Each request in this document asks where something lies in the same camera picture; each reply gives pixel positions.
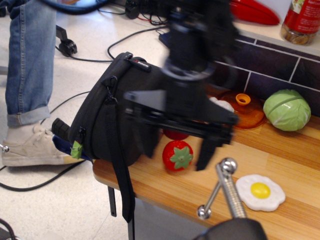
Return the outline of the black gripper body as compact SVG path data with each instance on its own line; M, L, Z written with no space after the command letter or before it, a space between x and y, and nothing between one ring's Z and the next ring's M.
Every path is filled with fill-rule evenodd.
M229 144L239 118L209 99L206 79L201 74L163 74L158 89L124 94L127 113L140 129L180 132L202 138L210 147Z

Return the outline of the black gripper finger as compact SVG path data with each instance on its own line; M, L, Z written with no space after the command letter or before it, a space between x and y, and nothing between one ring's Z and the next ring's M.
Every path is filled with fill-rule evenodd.
M154 150L159 142L159 134L160 130L157 126L150 124L142 125L143 152L149 158L154 154Z
M210 162L212 156L215 153L217 147L217 140L204 138L200 147L200 153L198 156L198 161L196 164L196 170L202 171L204 170L208 163Z

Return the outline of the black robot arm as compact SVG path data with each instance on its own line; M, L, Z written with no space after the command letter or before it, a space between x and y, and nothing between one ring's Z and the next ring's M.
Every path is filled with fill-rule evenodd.
M139 150L152 157L158 130L202 139L196 164L204 170L217 147L228 144L238 116L213 103L206 80L213 62L233 48L238 31L227 0L165 0L168 14L169 55L162 67L164 79L158 90L124 94L126 111L134 121Z

